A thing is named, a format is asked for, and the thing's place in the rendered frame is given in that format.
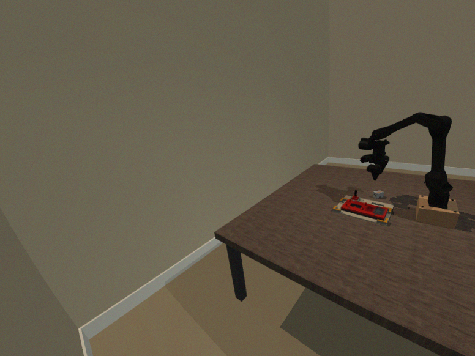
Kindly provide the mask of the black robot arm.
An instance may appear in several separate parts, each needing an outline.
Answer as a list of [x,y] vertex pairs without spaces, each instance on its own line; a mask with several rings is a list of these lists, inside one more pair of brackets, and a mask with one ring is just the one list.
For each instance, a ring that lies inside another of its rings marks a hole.
[[372,131],[371,137],[361,138],[359,141],[359,149],[373,149],[374,153],[383,153],[385,146],[390,142],[386,139],[383,141],[380,139],[386,138],[393,132],[410,126],[415,122],[427,127],[432,137],[432,167],[431,171],[425,174],[424,182],[430,191],[428,206],[447,209],[450,197],[449,192],[453,189],[447,181],[447,174],[444,169],[446,136],[452,124],[452,120],[449,116],[436,116],[434,114],[418,112],[393,125]]

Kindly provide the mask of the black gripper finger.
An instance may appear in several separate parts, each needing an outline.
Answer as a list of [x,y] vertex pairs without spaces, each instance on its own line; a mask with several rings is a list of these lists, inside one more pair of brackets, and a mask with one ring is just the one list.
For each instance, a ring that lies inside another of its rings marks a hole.
[[[371,171],[369,171],[369,172],[371,172]],[[380,172],[371,172],[373,180],[377,180],[377,177],[379,176]]]
[[388,161],[385,161],[383,164],[381,164],[381,172],[380,174],[384,171],[385,166],[387,165]]

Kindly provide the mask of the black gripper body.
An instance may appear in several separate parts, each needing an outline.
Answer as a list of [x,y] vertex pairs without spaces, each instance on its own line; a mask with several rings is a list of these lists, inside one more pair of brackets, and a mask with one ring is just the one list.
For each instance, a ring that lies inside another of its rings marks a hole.
[[384,151],[383,153],[372,153],[372,163],[375,165],[371,164],[367,166],[367,171],[371,172],[380,172],[381,171],[381,164],[383,164],[385,161],[389,161],[389,157],[385,155],[386,152]]

